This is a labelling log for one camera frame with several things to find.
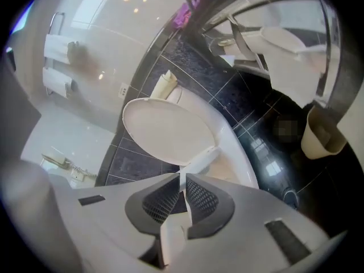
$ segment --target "trash can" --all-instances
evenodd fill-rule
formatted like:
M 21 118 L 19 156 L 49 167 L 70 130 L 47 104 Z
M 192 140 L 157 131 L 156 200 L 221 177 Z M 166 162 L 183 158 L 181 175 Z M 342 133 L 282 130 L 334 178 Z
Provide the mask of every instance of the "trash can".
M 308 159 L 314 160 L 329 155 L 337 155 L 346 144 L 336 124 L 317 107 L 307 115 L 306 128 L 301 148 Z

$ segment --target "electrical outlet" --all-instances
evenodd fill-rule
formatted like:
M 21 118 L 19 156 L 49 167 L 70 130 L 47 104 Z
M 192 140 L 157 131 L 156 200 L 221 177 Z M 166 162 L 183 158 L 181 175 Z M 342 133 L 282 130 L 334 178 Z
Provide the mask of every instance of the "electrical outlet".
M 118 95 L 119 98 L 125 99 L 126 92 L 127 92 L 128 89 L 129 89 L 129 85 L 127 85 L 125 83 L 121 83 L 120 90 L 119 90 L 119 95 Z

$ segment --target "mirror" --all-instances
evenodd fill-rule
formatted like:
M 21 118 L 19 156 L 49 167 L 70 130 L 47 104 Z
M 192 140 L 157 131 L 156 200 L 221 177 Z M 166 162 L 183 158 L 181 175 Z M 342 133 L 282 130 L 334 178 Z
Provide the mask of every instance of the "mirror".
M 338 74 L 339 30 L 325 0 L 237 0 L 203 34 L 224 65 L 269 78 L 301 107 L 312 100 L 325 107 Z

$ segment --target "toilet paper roll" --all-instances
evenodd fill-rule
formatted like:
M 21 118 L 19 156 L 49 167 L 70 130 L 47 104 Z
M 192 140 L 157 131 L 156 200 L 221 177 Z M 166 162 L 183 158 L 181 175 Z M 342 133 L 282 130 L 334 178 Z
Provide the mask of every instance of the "toilet paper roll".
M 177 78 L 170 70 L 168 70 L 165 75 L 161 75 L 159 77 L 150 98 L 166 99 L 176 86 Z
M 68 98 L 72 78 L 52 68 L 43 68 L 43 85 L 64 98 Z

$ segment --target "black tile floor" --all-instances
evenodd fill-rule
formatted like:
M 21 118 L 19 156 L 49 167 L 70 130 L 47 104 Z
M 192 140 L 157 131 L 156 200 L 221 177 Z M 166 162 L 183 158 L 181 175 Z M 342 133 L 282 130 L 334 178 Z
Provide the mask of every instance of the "black tile floor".
M 126 130 L 116 149 L 106 185 L 143 180 L 179 170 L 178 166 L 158 160 L 145 152 L 132 140 Z
M 129 100 L 148 97 L 159 76 L 170 69 L 180 85 L 208 101 L 234 128 L 260 189 L 286 200 L 330 236 L 348 229 L 355 218 L 347 208 L 359 203 L 351 185 L 363 177 L 350 146 L 336 156 L 309 160 L 300 140 L 311 106 L 299 108 L 272 90 L 266 79 L 209 65 L 183 38 L 173 38 L 169 44 L 144 83 L 139 84 L 140 89 L 133 88 L 129 97 L 128 92 Z M 103 179 L 107 177 L 106 185 L 179 170 L 143 151 L 124 128 L 121 130 L 108 152 L 112 159 L 109 174 L 105 167 L 100 174 Z

